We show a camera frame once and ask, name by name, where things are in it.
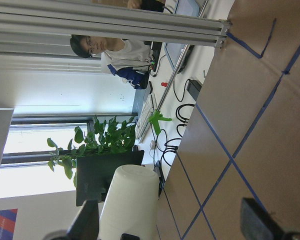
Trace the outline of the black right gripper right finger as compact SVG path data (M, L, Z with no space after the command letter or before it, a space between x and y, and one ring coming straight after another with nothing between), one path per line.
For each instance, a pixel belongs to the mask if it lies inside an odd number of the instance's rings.
M244 197L240 205L240 230L246 240L281 240L284 231L254 198Z

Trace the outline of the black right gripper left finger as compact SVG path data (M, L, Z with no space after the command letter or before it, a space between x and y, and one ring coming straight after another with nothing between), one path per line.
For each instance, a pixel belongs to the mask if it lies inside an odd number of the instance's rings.
M96 240L99 235L99 205L86 200L66 232L69 240Z

